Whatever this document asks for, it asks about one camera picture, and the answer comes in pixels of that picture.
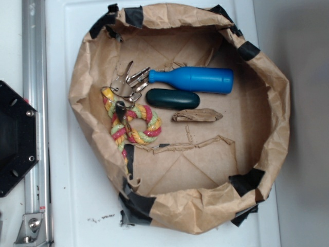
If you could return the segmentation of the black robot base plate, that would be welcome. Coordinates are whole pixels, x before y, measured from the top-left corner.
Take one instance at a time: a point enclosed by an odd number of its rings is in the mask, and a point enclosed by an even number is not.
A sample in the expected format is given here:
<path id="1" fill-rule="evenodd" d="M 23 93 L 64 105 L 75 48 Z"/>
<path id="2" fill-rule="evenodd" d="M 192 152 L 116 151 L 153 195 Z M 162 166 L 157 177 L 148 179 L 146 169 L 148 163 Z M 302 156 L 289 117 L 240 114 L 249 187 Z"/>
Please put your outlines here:
<path id="1" fill-rule="evenodd" d="M 1 197 L 37 163 L 37 111 L 1 81 Z"/>

